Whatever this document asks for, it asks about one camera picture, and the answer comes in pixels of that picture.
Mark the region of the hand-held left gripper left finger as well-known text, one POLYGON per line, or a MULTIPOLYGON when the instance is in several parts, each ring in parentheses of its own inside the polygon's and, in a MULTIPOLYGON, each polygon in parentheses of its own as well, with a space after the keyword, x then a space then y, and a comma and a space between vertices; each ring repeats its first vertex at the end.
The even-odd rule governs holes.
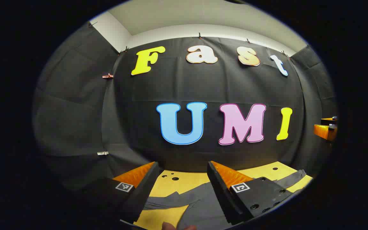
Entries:
POLYGON ((112 179, 98 179, 88 185, 88 203, 111 217, 133 224, 159 175, 159 163, 151 162, 112 179))

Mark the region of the black backdrop cloth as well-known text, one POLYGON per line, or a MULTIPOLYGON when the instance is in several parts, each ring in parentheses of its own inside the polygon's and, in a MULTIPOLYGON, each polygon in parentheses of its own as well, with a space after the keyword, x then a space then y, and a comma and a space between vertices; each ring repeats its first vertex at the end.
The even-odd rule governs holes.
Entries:
POLYGON ((280 162, 314 177, 331 154, 314 124, 337 107, 309 47, 287 57, 246 41, 184 37, 118 56, 84 25, 45 65, 32 115, 40 158, 76 190, 153 161, 195 173, 210 160, 233 169, 280 162))

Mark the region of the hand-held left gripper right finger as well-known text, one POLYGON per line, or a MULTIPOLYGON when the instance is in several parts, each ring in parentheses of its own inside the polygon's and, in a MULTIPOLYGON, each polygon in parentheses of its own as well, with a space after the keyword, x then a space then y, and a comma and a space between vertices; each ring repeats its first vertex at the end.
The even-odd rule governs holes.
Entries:
POLYGON ((256 179, 209 161, 207 176, 228 221, 235 225, 268 212, 292 195, 266 177, 256 179))

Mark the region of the gray button shirt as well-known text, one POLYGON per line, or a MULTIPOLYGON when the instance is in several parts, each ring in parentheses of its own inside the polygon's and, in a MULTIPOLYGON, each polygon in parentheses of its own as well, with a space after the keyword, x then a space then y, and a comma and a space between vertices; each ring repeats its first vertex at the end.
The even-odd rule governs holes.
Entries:
POLYGON ((219 205, 206 173, 164 170, 150 193, 136 225, 148 230, 162 230, 167 222, 184 230, 194 225, 197 230, 231 228, 219 205))

